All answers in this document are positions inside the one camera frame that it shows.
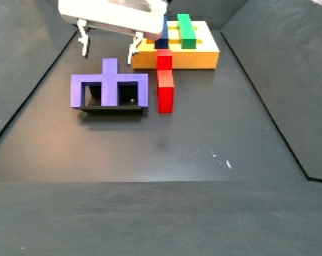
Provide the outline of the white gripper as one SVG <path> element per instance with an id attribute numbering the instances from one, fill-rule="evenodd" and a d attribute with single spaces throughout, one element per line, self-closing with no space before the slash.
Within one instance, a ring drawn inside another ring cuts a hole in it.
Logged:
<path id="1" fill-rule="evenodd" d="M 84 57 L 88 56 L 88 28 L 135 35 L 128 50 L 128 65 L 139 53 L 144 37 L 151 40 L 162 37 L 167 9 L 167 0 L 59 0 L 63 19 L 79 28 Z"/>

